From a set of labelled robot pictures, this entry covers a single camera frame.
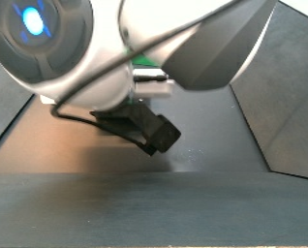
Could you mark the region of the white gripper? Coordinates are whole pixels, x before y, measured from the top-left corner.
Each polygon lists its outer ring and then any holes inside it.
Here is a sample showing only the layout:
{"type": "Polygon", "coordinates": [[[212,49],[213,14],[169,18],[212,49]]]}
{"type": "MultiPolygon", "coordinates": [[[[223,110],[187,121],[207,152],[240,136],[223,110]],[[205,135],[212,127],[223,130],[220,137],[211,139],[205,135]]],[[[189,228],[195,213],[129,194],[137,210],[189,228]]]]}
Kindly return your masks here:
{"type": "Polygon", "coordinates": [[[172,95],[173,80],[159,68],[133,70],[136,98],[167,98],[172,95]]]}

